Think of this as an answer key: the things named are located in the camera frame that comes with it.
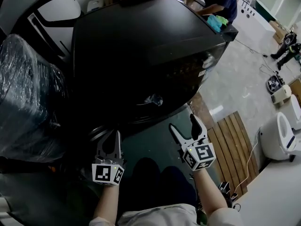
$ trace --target black shoe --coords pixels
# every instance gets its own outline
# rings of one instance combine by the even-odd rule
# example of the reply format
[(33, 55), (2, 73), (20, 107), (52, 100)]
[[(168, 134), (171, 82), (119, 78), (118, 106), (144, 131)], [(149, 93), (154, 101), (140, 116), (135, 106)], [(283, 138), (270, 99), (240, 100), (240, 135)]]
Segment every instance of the black shoe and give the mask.
[(274, 55), (274, 54), (271, 54), (271, 57), (272, 57), (273, 59), (278, 59), (277, 56)]
[(281, 66), (282, 66), (282, 65), (278, 62), (278, 63), (277, 63), (277, 68), (278, 68), (279, 71), (281, 70)]

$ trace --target white shirt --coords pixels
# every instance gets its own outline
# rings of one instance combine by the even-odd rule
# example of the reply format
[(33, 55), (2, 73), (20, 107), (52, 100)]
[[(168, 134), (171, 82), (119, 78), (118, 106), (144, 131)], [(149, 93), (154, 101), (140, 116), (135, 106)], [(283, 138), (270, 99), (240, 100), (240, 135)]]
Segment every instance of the white shirt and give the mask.
[[(193, 206), (175, 204), (142, 211), (125, 212), (119, 226), (197, 226), (197, 213)], [(218, 209), (208, 219), (208, 226), (243, 226), (240, 214), (235, 209)], [(113, 226), (104, 218), (93, 219), (89, 226)]]

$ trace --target tiled floor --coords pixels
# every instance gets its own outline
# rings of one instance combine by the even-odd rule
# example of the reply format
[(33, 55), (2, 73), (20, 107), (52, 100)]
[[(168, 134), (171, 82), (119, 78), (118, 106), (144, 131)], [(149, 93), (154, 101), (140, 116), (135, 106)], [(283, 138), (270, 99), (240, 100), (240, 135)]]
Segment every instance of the tiled floor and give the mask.
[[(278, 50), (278, 44), (272, 37), (269, 41), (257, 44), (242, 29), (236, 28), (239, 30), (237, 40), (258, 52), (270, 55)], [(265, 60), (272, 70), (277, 69), (276, 62), (270, 57)], [(267, 74), (260, 71), (262, 64), (265, 63), (261, 54), (251, 53), (250, 49), (234, 41), (200, 89), (215, 122), (234, 111), (239, 112), (253, 145), (256, 143), (259, 127), (277, 111), (266, 89), (269, 78), (267, 74), (272, 73), (266, 67), (261, 69)], [(300, 68), (295, 59), (292, 59), (282, 67), (279, 75), (288, 84), (301, 74)], [(254, 152), (260, 168), (265, 159), (260, 143)]]

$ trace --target cardboard box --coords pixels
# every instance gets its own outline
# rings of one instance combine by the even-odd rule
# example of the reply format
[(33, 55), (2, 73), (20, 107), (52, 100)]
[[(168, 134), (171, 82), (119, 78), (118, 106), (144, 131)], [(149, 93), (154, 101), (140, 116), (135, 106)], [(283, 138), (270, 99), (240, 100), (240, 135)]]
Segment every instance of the cardboard box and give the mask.
[(277, 43), (281, 43), (284, 36), (288, 33), (281, 25), (277, 22), (270, 21), (269, 24), (275, 29), (276, 33), (273, 38), (277, 41)]
[(301, 107), (301, 80), (296, 79), (290, 84), (290, 88), (292, 90), (292, 94), (296, 96), (299, 106)]

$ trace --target plastic-wrapped chair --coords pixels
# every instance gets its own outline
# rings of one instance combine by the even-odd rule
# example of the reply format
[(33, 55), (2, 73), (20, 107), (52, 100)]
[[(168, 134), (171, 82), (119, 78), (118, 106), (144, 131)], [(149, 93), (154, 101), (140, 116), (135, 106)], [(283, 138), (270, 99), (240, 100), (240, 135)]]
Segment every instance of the plastic-wrapped chair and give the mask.
[(33, 162), (62, 157), (67, 97), (62, 73), (20, 36), (8, 36), (0, 49), (0, 156)]

